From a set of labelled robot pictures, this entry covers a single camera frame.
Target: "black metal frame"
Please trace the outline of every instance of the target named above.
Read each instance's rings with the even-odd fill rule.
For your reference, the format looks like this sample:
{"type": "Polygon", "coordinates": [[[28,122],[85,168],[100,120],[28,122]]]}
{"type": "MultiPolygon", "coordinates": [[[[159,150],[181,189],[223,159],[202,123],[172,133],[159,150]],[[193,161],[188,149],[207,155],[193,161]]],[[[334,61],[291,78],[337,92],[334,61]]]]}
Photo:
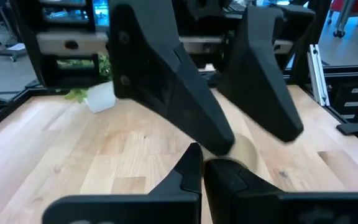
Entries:
{"type": "Polygon", "coordinates": [[[303,44],[298,49],[293,60],[293,66],[291,68],[291,76],[296,80],[298,84],[306,84],[310,82],[308,78],[309,66],[307,53],[311,44],[318,44],[321,32],[327,18],[329,8],[331,6],[331,0],[310,0],[308,9],[313,10],[316,13],[316,19],[313,28],[305,35],[302,40],[303,44]]]}
{"type": "Polygon", "coordinates": [[[18,93],[20,93],[20,91],[0,91],[0,95],[16,95],[18,93]]]}
{"type": "MultiPolygon", "coordinates": [[[[324,76],[327,85],[337,85],[345,83],[358,84],[358,65],[353,66],[331,66],[324,67],[324,76]]],[[[323,107],[328,113],[335,117],[341,124],[350,123],[347,119],[341,116],[332,106],[323,107]]]]}
{"type": "MultiPolygon", "coordinates": [[[[338,76],[335,77],[337,79],[347,79],[347,78],[351,78],[351,77],[347,77],[347,76],[338,76]]],[[[313,93],[311,91],[310,88],[308,88],[306,85],[300,85],[299,86],[305,93],[307,93],[310,97],[313,97],[313,93]]],[[[350,122],[343,118],[332,106],[322,106],[322,108],[324,108],[324,110],[326,110],[331,116],[333,116],[337,121],[339,121],[340,124],[349,124],[350,122]]]]}
{"type": "Polygon", "coordinates": [[[42,87],[25,88],[24,90],[19,92],[14,98],[12,98],[6,106],[0,106],[0,122],[33,96],[64,95],[66,93],[66,91],[61,91],[57,93],[54,90],[47,90],[42,87]]]}

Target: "metal cart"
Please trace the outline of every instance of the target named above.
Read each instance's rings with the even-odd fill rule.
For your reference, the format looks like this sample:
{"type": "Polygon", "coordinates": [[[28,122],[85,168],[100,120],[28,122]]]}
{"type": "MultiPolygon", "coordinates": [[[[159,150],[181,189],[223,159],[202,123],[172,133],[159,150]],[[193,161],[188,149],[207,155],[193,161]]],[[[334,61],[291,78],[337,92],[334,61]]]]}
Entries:
{"type": "Polygon", "coordinates": [[[17,57],[25,55],[27,52],[25,49],[17,49],[15,46],[19,43],[19,33],[16,30],[15,24],[11,21],[12,18],[9,17],[8,8],[10,5],[6,4],[5,0],[0,0],[0,17],[2,19],[3,24],[6,26],[6,29],[9,31],[11,38],[15,40],[15,44],[12,44],[12,46],[9,46],[6,44],[3,46],[2,43],[0,43],[0,57],[9,57],[12,62],[16,61],[17,57]]]}
{"type": "Polygon", "coordinates": [[[339,12],[339,17],[333,35],[342,38],[345,36],[344,28],[348,18],[358,17],[358,0],[334,0],[328,15],[328,24],[332,23],[334,12],[339,12]]]}

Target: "wooden table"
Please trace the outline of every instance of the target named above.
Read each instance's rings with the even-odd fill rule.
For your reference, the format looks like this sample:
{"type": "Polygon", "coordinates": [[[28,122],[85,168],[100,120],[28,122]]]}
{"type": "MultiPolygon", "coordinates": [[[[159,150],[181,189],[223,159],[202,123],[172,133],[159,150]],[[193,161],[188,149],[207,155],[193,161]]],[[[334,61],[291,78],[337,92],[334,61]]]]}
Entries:
{"type": "MultiPolygon", "coordinates": [[[[291,145],[216,96],[233,130],[260,152],[267,181],[287,191],[358,190],[358,139],[339,133],[339,123],[297,86],[289,89],[305,125],[291,145]]],[[[191,142],[131,100],[92,114],[61,96],[33,97],[0,123],[0,223],[40,223],[65,195],[147,193],[191,142]]],[[[203,223],[211,223],[206,201],[203,223]]]]}

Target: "floor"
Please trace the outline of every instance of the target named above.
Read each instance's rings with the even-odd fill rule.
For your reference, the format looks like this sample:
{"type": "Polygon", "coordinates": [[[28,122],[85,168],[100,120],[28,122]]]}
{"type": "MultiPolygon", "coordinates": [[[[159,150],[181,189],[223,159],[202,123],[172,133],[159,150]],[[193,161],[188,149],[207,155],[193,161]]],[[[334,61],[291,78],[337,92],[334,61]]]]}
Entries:
{"type": "MultiPolygon", "coordinates": [[[[326,25],[320,38],[321,58],[330,65],[358,64],[358,26],[357,18],[350,18],[346,26],[346,35],[333,37],[334,25],[338,13],[333,17],[333,24],[326,25]]],[[[9,38],[6,31],[0,31],[0,41],[9,38]]],[[[24,85],[35,79],[35,73],[27,56],[12,63],[9,58],[0,57],[0,92],[20,91],[24,85]]],[[[12,94],[0,94],[1,98],[10,99],[12,94]]]]}

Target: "black plastic bracket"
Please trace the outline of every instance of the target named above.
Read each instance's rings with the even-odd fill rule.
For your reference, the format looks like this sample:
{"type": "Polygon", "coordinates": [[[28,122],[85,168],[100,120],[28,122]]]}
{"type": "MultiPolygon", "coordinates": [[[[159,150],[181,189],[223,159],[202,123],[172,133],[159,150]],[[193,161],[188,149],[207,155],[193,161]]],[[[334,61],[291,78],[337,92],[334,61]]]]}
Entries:
{"type": "MultiPolygon", "coordinates": [[[[247,217],[241,215],[247,209],[241,210],[236,201],[253,195],[283,192],[240,164],[225,159],[213,159],[205,164],[204,184],[214,224],[259,223],[247,222],[247,217]]],[[[266,209],[273,207],[272,204],[264,206],[266,209]]]]}
{"type": "Polygon", "coordinates": [[[290,142],[302,133],[303,124],[273,52],[273,33],[281,29],[280,24],[280,9],[245,9],[224,54],[227,59],[218,90],[261,127],[281,141],[290,142]]]}
{"type": "Polygon", "coordinates": [[[339,124],[336,126],[342,134],[358,136],[358,123],[339,124]]]}
{"type": "Polygon", "coordinates": [[[201,198],[203,176],[203,153],[197,143],[190,144],[176,166],[149,194],[175,195],[185,192],[198,194],[201,198]]]}
{"type": "Polygon", "coordinates": [[[156,112],[215,155],[234,135],[196,65],[179,41],[172,3],[110,2],[109,52],[114,90],[156,112]]]}
{"type": "Polygon", "coordinates": [[[43,224],[201,223],[203,154],[193,143],[176,166],[147,195],[76,195],[52,203],[43,224]]]}

